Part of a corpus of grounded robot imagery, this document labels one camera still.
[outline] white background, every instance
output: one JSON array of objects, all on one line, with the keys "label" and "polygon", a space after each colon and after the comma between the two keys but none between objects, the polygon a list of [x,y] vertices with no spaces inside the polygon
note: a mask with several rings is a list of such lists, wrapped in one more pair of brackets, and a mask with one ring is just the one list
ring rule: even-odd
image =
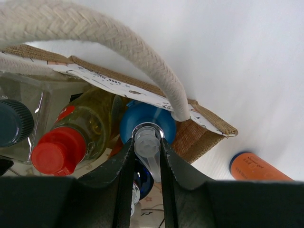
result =
[{"label": "white background", "polygon": [[[243,150],[304,181],[304,1],[75,0],[125,23],[173,68],[189,98],[239,130],[194,163],[216,179]],[[151,81],[98,44],[34,46]]]}]

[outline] rope handle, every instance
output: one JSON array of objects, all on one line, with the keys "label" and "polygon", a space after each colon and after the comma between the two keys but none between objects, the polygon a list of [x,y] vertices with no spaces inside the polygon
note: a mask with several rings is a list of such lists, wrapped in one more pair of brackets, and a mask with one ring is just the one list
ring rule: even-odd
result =
[{"label": "rope handle", "polygon": [[0,49],[31,41],[100,43],[131,61],[166,94],[178,121],[190,118],[185,90],[165,61],[122,23],[61,0],[12,0],[0,5]]}]

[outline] red bottle cap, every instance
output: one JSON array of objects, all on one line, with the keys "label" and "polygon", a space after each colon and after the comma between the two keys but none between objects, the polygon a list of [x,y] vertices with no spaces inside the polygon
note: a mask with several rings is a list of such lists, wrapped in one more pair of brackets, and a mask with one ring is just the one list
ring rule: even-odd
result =
[{"label": "red bottle cap", "polygon": [[31,159],[35,168],[44,174],[72,174],[86,154],[86,141],[75,129],[56,128],[41,137]]}]

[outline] blue bottle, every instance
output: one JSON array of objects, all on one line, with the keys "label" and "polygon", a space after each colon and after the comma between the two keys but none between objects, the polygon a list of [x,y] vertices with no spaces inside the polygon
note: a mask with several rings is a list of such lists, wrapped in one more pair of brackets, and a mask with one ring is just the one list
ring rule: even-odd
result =
[{"label": "blue bottle", "polygon": [[175,134],[175,121],[169,111],[142,102],[131,102],[120,123],[122,142],[135,139],[135,153],[156,183],[161,182],[160,139],[173,143]]}]

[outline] bag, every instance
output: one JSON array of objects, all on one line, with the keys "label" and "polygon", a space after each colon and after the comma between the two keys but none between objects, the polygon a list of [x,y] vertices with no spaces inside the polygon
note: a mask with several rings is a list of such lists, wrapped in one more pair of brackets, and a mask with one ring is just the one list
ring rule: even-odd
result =
[{"label": "bag", "polygon": [[[162,58],[128,27],[108,16],[60,0],[13,0],[0,5],[0,29],[1,71],[54,80],[75,76],[108,92],[169,110],[178,121],[172,146],[188,162],[194,162],[222,139],[238,134],[197,101],[187,99],[180,81]],[[16,46],[53,39],[105,45],[130,60],[160,89],[75,56],[66,58],[28,45]]]}]

